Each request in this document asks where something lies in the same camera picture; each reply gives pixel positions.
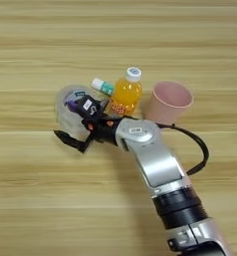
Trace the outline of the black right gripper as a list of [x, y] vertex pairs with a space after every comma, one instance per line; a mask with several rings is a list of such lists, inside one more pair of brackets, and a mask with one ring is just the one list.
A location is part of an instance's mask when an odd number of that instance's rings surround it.
[[[65, 105], [70, 111], [76, 111], [78, 109], [78, 100], [66, 101]], [[92, 120], [83, 120], [83, 125], [90, 132], [85, 141], [79, 141], [61, 130], [55, 130], [54, 134], [64, 144], [84, 153], [92, 141], [98, 141], [101, 143], [108, 142], [110, 144], [117, 145], [115, 133], [121, 121], [121, 118], [111, 118], [108, 116], [98, 117], [97, 119]]]

